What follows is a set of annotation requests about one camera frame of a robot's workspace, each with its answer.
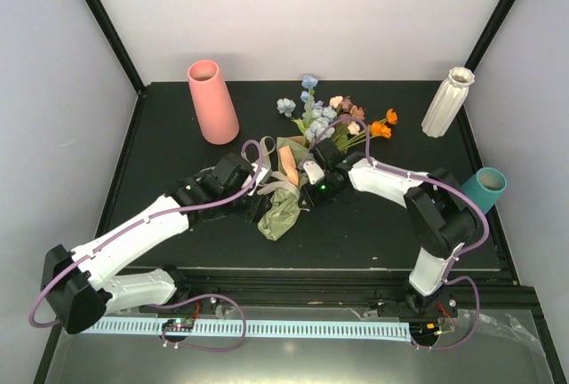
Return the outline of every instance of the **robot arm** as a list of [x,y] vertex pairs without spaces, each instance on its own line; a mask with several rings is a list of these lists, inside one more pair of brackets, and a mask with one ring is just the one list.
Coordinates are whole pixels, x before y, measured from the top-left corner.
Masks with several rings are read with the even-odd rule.
[[[422,181],[382,171],[375,166],[377,161],[373,159],[370,164],[361,153],[344,157],[330,140],[318,143],[313,156],[315,160],[303,165],[309,184],[301,190],[301,201],[315,207],[331,200],[344,188],[352,187],[406,208],[421,243],[409,283],[421,297],[434,294],[443,284],[456,253],[481,225],[476,214],[457,196]],[[460,189],[445,170],[413,174]]]
[[[125,266],[164,240],[178,235],[203,220],[238,213],[257,221],[270,203],[266,196],[247,195],[218,207],[187,212],[183,208],[211,204],[236,194],[248,186],[257,164],[229,154],[208,172],[179,181],[170,194],[160,196],[143,212],[106,235],[67,252],[58,245],[45,256],[42,289],[68,265],[77,268],[64,277],[46,299],[68,333],[78,333],[95,324],[102,316],[124,308],[165,304],[176,292],[185,289],[185,281],[176,268],[156,269],[149,273],[116,276]],[[270,169],[262,167],[257,181],[262,182]],[[180,211],[156,214],[158,212]],[[112,243],[108,240],[120,234]]]

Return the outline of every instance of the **pink flower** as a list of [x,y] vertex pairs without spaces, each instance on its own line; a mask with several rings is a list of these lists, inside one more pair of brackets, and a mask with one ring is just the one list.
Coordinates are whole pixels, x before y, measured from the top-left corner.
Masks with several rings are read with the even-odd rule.
[[348,125],[348,132],[351,135],[358,135],[359,134],[359,124],[357,122],[352,122]]
[[330,107],[338,108],[342,101],[344,101],[344,97],[342,96],[332,97],[330,98]]
[[344,100],[341,102],[341,109],[344,110],[345,113],[348,113],[351,108],[352,108],[352,100],[349,97],[345,97]]
[[353,107],[350,109],[349,113],[350,113],[353,117],[355,117],[356,119],[364,120],[364,118],[365,118],[364,109],[361,108],[361,107],[358,107],[358,106],[353,106]]

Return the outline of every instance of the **orange flower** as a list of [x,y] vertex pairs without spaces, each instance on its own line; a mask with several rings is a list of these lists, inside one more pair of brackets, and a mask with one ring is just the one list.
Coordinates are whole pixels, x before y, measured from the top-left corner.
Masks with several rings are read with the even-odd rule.
[[370,126],[370,134],[373,137],[391,138],[391,128],[382,122],[373,122]]
[[385,117],[388,119],[389,124],[397,124],[397,113],[393,108],[390,108]]
[[382,122],[373,122],[370,126],[370,133],[373,137],[380,137],[385,124]]
[[381,136],[383,138],[391,138],[391,128],[388,127],[386,124],[383,125],[381,128]]

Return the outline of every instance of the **blue flower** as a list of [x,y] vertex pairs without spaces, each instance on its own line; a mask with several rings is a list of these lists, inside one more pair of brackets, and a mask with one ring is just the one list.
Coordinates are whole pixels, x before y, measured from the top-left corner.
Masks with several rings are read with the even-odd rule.
[[[316,108],[322,109],[323,106],[324,106],[324,103],[322,101],[317,101],[317,102],[312,101],[312,104],[310,104],[310,108],[312,108],[313,110]],[[306,101],[304,103],[304,109],[306,110],[308,107],[309,107],[309,102]]]
[[310,94],[309,94],[309,92],[308,92],[308,91],[302,91],[302,94],[301,94],[301,101],[302,101],[302,102],[306,102],[306,101],[308,101],[309,99],[310,99]]
[[276,101],[276,109],[281,115],[285,115],[290,117],[293,115],[293,111],[296,108],[296,104],[293,100],[289,100],[288,98],[281,98],[280,100]]
[[[328,121],[326,119],[318,119],[310,124],[304,135],[309,142],[315,140],[325,129],[328,127]],[[330,128],[326,131],[326,134],[322,136],[320,140],[325,138],[330,138],[334,134],[334,128]]]
[[[312,108],[312,112],[310,113],[310,120],[317,120],[322,117],[322,109],[321,108]],[[306,118],[306,112],[302,113],[302,118]]]
[[328,122],[334,120],[337,115],[338,113],[336,113],[336,110],[332,107],[324,107],[322,109],[322,117],[328,119]]
[[316,79],[312,75],[304,75],[304,77],[302,78],[302,87],[304,89],[314,88],[317,84],[318,84],[318,79]]

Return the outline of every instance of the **pink vase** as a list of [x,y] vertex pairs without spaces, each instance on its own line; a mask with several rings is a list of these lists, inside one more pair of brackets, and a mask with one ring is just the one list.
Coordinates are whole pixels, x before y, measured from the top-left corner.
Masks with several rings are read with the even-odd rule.
[[239,121],[220,66],[214,61],[198,61],[189,68],[188,80],[204,138],[212,144],[234,140],[239,133]]

